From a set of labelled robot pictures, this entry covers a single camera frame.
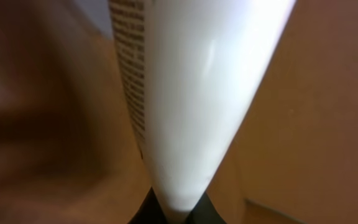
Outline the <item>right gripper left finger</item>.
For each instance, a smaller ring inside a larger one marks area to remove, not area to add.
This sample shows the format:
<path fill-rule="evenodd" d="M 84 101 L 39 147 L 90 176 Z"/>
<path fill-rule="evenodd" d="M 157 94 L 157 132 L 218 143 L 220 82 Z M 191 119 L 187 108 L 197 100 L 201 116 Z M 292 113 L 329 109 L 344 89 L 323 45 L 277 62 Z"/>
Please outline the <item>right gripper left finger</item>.
<path fill-rule="evenodd" d="M 150 188 L 138 211 L 128 224 L 167 224 L 153 188 Z"/>

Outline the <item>white cream tube gold cap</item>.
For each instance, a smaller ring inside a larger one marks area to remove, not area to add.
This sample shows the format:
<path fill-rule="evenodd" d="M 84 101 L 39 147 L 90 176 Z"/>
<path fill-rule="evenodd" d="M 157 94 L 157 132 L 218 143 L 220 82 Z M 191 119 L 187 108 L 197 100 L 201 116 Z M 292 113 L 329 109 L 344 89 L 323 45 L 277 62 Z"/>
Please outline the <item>white cream tube gold cap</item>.
<path fill-rule="evenodd" d="M 129 116 L 169 223 L 183 223 L 234 139 L 294 0 L 110 1 Z"/>

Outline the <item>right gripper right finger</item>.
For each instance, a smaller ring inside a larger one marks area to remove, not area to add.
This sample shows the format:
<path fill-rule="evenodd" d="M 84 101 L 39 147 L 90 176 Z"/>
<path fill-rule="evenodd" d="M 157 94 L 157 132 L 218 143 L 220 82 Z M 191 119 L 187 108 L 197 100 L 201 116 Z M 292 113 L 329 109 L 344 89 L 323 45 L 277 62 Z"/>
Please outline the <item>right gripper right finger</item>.
<path fill-rule="evenodd" d="M 186 219 L 186 224 L 226 224 L 205 192 Z"/>

